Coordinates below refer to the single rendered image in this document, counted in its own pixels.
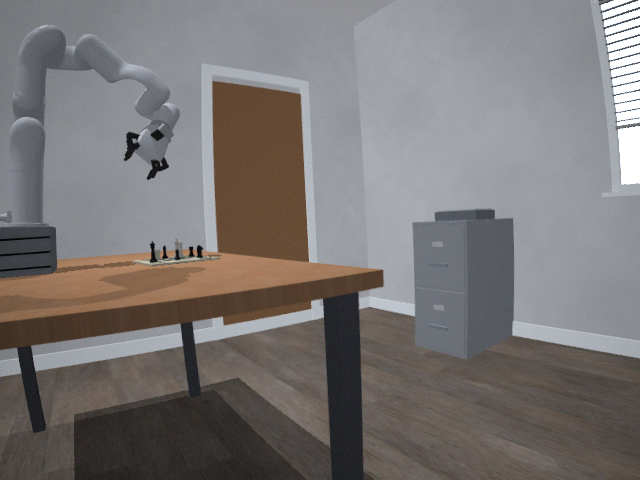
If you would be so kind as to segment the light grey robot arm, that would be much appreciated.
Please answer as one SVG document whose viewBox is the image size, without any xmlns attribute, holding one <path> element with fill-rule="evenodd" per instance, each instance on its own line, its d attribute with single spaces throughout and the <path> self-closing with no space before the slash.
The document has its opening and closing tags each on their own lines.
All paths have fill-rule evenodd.
<svg viewBox="0 0 640 480">
<path fill-rule="evenodd" d="M 180 111 L 173 104 L 164 104 L 170 90 L 154 72 L 127 64 L 93 34 L 82 36 L 76 46 L 66 46 L 58 27 L 34 29 L 24 38 L 17 56 L 9 141 L 9 211 L 0 215 L 0 221 L 7 222 L 3 227 L 49 226 L 43 223 L 46 71 L 85 71 L 93 69 L 90 65 L 109 83 L 123 79 L 142 83 L 147 89 L 135 102 L 135 110 L 152 120 L 150 125 L 159 125 L 150 134 L 156 141 L 166 137 L 171 142 Z"/>
</svg>

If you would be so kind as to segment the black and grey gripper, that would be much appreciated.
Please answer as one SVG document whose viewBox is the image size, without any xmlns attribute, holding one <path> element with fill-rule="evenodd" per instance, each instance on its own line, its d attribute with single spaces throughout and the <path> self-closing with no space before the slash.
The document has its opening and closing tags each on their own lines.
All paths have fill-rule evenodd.
<svg viewBox="0 0 640 480">
<path fill-rule="evenodd" d="M 150 134 L 158 129 L 159 125 L 148 125 L 139 134 L 128 132 L 126 134 L 127 152 L 124 161 L 127 161 L 135 152 L 149 165 L 152 166 L 147 179 L 154 178 L 158 171 L 169 167 L 164 155 L 166 153 L 169 140 L 166 137 L 156 141 Z M 134 143 L 133 139 L 137 139 Z M 167 143 L 165 143 L 167 141 Z M 139 148 L 138 148 L 139 147 Z M 156 159 L 156 160 L 154 160 Z M 163 166 L 160 165 L 160 161 Z M 158 170 L 157 170 L 158 169 Z"/>
</svg>

